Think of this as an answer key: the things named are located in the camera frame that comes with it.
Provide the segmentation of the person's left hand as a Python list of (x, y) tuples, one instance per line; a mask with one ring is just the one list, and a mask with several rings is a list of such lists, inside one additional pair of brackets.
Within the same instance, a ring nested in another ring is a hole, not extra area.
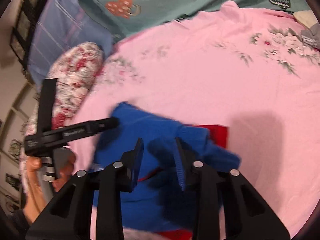
[[(68, 160), (64, 167), (60, 170), (60, 178), (53, 181), (53, 188), (57, 192), (59, 191), (65, 183), (71, 178), (72, 172), (74, 170), (74, 163), (76, 161), (76, 156), (71, 152), (68, 156)], [(37, 177), (37, 171), (41, 168), (41, 159), (37, 157), (28, 157), (26, 163), (27, 169), (27, 182), (28, 182), (28, 194), (26, 205), (23, 208), (24, 216), (31, 225), (46, 207), (46, 202), (44, 200), (43, 192)]]

